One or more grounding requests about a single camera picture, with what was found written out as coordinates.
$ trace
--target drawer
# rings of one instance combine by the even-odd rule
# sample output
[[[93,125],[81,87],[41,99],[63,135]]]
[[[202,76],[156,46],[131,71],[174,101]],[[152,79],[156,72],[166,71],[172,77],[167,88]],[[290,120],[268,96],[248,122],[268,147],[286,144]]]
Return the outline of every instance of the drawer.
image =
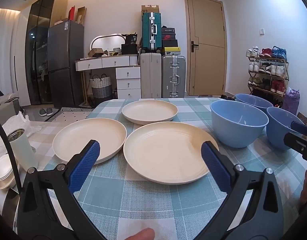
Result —
[[[118,89],[118,99],[140,99],[141,89]]]
[[[97,69],[97,68],[102,68],[102,58],[87,59],[76,62],[77,71]]]
[[[121,57],[104,57],[102,58],[103,67],[121,67],[121,66],[130,66],[129,56]]]
[[[141,88],[140,78],[117,79],[118,89],[137,89]]]
[[[116,78],[140,78],[140,67],[121,67],[116,68]]]

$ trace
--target blue sneaker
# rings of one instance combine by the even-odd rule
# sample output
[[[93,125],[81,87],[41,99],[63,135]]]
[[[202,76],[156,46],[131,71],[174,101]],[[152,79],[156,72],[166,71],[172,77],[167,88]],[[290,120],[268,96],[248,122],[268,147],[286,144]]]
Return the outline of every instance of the blue sneaker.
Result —
[[[287,61],[287,51],[285,49],[279,49],[277,58],[282,58]]]
[[[277,47],[277,46],[273,46],[273,48],[272,48],[272,55],[271,55],[271,57],[274,57],[274,58],[276,58],[277,57],[277,55],[278,55],[278,52],[279,52],[279,50],[280,50],[280,48],[279,47]]]

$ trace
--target teal suitcase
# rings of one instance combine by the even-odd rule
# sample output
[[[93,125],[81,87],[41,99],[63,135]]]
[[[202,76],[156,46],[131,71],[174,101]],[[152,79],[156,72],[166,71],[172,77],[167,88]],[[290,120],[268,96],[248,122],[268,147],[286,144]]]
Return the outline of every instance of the teal suitcase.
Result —
[[[160,53],[161,49],[161,14],[144,13],[142,16],[142,52]]]

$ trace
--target silver suitcase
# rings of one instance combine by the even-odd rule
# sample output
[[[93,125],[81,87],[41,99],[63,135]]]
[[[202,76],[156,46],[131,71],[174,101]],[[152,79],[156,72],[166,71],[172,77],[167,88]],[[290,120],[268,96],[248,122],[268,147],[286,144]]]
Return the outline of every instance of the silver suitcase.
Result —
[[[141,98],[161,98],[161,54],[140,55]]]
[[[186,58],[162,56],[162,98],[184,98]]]

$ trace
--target curtain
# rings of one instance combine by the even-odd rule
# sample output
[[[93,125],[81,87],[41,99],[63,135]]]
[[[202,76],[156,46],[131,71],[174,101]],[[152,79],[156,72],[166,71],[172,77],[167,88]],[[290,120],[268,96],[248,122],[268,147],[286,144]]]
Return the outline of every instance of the curtain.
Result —
[[[0,10],[0,90],[4,94],[13,92],[10,72],[13,66],[10,60],[11,38],[15,35],[12,32],[19,13],[9,9]]]

